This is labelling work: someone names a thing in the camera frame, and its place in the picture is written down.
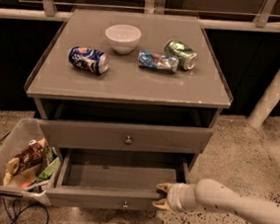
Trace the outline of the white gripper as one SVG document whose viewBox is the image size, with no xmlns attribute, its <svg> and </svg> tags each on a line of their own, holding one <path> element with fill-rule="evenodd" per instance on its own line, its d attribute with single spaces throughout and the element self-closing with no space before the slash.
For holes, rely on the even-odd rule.
<svg viewBox="0 0 280 224">
<path fill-rule="evenodd" d="M 152 205 L 159 210 L 172 210 L 176 212 L 193 211 L 197 202 L 195 200 L 194 185 L 189 184 L 168 184 L 156 185 L 157 190 L 167 193 L 167 198 L 155 200 Z"/>
</svg>

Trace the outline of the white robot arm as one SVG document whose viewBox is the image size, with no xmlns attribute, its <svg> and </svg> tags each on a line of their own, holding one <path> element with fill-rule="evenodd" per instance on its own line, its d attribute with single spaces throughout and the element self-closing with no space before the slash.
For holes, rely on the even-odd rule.
<svg viewBox="0 0 280 224">
<path fill-rule="evenodd" d="M 280 224 L 280 203 L 241 195 L 215 180 L 204 179 L 192 185 L 163 183 L 157 190 L 166 195 L 152 202 L 158 209 L 231 213 L 250 224 Z"/>
</svg>

